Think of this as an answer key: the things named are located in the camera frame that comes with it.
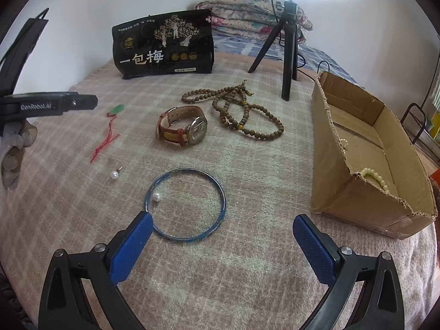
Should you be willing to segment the gloved left hand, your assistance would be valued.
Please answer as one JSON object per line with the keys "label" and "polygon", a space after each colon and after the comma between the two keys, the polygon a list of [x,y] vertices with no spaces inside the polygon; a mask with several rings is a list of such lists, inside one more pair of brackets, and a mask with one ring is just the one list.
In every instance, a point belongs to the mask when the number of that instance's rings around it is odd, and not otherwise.
{"label": "gloved left hand", "polygon": [[5,124],[1,131],[1,181],[5,188],[15,189],[26,148],[34,144],[38,130],[24,119]]}

